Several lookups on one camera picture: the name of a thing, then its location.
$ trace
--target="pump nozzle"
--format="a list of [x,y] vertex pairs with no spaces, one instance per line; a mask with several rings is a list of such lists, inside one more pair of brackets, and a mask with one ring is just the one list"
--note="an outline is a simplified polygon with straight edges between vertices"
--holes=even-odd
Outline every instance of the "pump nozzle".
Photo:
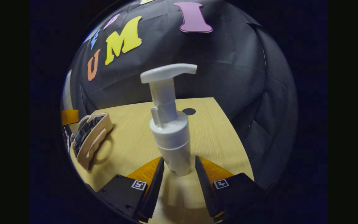
[[175,104],[175,86],[173,78],[182,73],[195,74],[197,65],[172,64],[154,68],[140,74],[142,83],[150,84],[150,91],[155,107],[151,112],[156,126],[177,118]]

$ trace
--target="yellow letter m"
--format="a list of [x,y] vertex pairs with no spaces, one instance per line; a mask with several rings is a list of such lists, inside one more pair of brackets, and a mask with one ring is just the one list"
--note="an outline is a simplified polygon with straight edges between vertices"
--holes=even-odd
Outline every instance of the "yellow letter m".
[[106,65],[110,64],[114,60],[114,54],[118,57],[121,52],[122,43],[122,52],[128,52],[142,43],[142,39],[138,37],[138,22],[141,19],[141,16],[135,17],[128,21],[125,24],[121,35],[118,35],[116,31],[110,34],[106,39],[107,43],[107,56],[106,56]]

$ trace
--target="beige bag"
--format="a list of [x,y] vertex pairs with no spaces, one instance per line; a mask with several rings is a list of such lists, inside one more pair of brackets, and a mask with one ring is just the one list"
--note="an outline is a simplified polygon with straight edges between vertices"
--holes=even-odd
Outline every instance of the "beige bag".
[[101,141],[111,131],[112,123],[108,113],[99,113],[85,116],[78,124],[80,127],[77,133],[71,135],[71,145],[78,163],[84,169],[89,170],[89,163],[98,150]]

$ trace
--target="foam pump dispenser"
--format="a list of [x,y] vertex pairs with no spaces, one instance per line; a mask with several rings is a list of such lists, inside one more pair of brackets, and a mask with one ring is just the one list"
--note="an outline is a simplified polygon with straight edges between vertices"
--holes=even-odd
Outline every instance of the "foam pump dispenser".
[[168,168],[177,176],[190,172],[189,118],[176,110],[173,78],[182,73],[195,74],[197,65],[172,64],[140,74],[142,83],[149,83],[154,107],[150,129]]

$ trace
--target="white bottle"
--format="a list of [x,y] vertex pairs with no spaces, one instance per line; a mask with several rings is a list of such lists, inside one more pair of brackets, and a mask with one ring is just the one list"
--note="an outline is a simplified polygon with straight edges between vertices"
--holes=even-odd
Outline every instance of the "white bottle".
[[150,84],[154,102],[150,129],[165,163],[177,176],[190,172],[189,119],[176,111],[173,78],[182,73],[195,74],[197,65],[172,64],[140,74],[142,83]]

